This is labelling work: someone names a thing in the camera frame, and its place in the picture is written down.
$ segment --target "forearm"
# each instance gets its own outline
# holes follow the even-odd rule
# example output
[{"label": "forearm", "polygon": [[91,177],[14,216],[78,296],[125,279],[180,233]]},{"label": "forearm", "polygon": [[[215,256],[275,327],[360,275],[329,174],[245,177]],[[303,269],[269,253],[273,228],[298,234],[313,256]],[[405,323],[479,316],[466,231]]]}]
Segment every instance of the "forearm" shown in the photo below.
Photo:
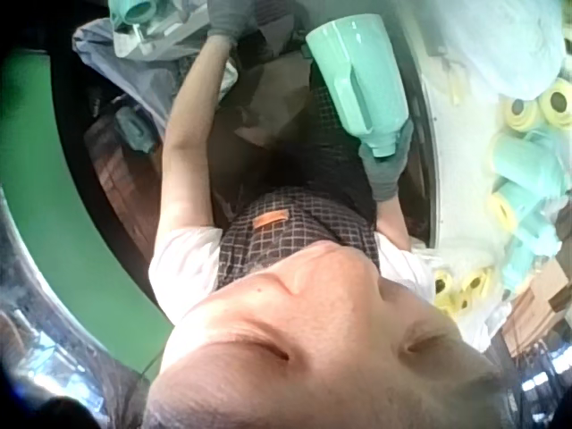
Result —
[{"label": "forearm", "polygon": [[387,237],[397,248],[407,252],[411,251],[411,239],[397,196],[377,203],[376,230]]},{"label": "forearm", "polygon": [[165,152],[171,148],[206,152],[230,51],[231,42],[227,38],[212,36],[206,41],[172,107]]}]

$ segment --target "glove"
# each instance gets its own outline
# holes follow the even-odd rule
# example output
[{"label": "glove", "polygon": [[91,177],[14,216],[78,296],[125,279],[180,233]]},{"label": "glove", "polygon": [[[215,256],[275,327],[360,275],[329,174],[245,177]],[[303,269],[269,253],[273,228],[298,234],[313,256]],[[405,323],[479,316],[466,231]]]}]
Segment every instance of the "glove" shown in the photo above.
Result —
[{"label": "glove", "polygon": [[255,14],[254,0],[208,0],[211,29],[208,36],[225,36],[233,45]]},{"label": "glove", "polygon": [[359,157],[364,163],[367,179],[372,187],[374,200],[378,203],[395,197],[398,193],[398,180],[408,164],[408,153],[413,137],[413,122],[408,119],[401,128],[397,150],[392,156],[376,158],[372,149],[362,143]]}]

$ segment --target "green wall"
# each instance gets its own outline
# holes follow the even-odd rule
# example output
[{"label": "green wall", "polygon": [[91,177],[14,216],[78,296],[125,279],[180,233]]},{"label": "green wall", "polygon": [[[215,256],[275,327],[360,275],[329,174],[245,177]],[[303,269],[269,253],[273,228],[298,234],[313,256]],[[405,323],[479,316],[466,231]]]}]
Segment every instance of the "green wall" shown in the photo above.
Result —
[{"label": "green wall", "polygon": [[[81,202],[55,123],[49,57],[13,55],[1,88],[0,182],[22,239],[78,321],[140,372],[172,327],[123,270]],[[155,374],[156,366],[148,375]]]}]

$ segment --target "sleeve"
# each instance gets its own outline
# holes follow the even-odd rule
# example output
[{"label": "sleeve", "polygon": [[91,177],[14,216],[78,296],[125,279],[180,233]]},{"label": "sleeve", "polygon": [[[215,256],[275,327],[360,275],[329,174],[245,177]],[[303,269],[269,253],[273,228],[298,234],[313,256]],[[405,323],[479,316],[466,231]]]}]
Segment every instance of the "sleeve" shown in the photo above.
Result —
[{"label": "sleeve", "polygon": [[173,324],[215,291],[222,236],[218,228],[194,227],[172,231],[157,243],[149,280]]},{"label": "sleeve", "polygon": [[420,298],[433,304],[435,302],[435,281],[429,265],[420,257],[399,250],[379,232],[375,233],[375,241],[382,276],[402,284]]}]

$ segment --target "person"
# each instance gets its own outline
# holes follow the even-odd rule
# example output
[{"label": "person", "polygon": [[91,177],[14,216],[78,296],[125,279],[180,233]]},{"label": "person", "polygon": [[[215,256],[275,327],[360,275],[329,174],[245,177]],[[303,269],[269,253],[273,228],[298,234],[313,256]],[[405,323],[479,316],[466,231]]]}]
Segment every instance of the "person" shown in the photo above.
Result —
[{"label": "person", "polygon": [[[269,189],[215,227],[207,140],[253,7],[208,1],[212,29],[166,130],[149,275],[174,329],[143,426],[498,427],[497,369],[432,306],[433,277],[410,253],[398,199],[410,122],[394,156],[344,146],[373,216],[342,174],[354,158],[302,156],[306,186]],[[340,136],[323,128],[290,155]]]}]

